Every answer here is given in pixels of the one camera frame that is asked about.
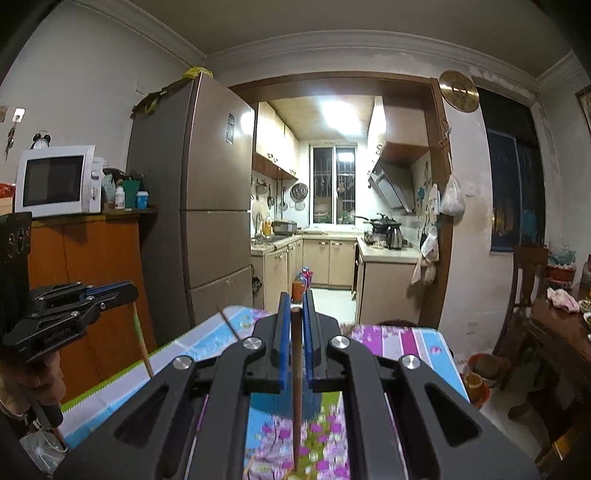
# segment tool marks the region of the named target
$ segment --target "floor tile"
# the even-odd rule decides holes
[[[341,325],[355,323],[355,307],[357,302],[351,299],[350,290],[330,290],[328,288],[312,288],[314,306],[318,313],[336,318]]]

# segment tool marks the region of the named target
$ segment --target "tablecloth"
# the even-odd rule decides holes
[[[242,338],[252,333],[259,318],[269,315],[240,306],[228,307],[225,313]],[[409,353],[418,355],[467,400],[453,358],[438,331],[358,325],[350,336],[364,343],[375,355],[394,359]],[[151,363],[158,372],[179,355],[203,360],[219,355],[234,341],[232,332],[217,314],[152,355]],[[68,409],[60,426],[68,447],[74,449],[147,381],[143,364],[137,365]],[[322,394],[321,405],[319,415],[304,423],[299,469],[288,476],[290,480],[349,478],[342,395],[339,392]],[[277,480],[290,472],[293,468],[291,430],[290,419],[251,407],[246,433],[245,479]]]

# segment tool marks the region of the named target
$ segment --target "upper cabinet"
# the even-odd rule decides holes
[[[257,109],[252,169],[272,179],[296,180],[297,139],[267,102]]]
[[[425,113],[402,99],[376,97],[369,123],[368,153],[397,167],[408,167],[429,150]]]

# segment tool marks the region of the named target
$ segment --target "person's hand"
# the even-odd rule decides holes
[[[0,400],[13,414],[25,413],[30,405],[21,394],[21,385],[29,387],[41,405],[54,405],[66,395],[59,352],[52,353],[33,366],[13,356],[0,358]]]

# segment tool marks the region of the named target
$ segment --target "microwave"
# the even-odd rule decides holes
[[[15,212],[33,218],[100,213],[104,160],[94,145],[25,150],[18,164]]]

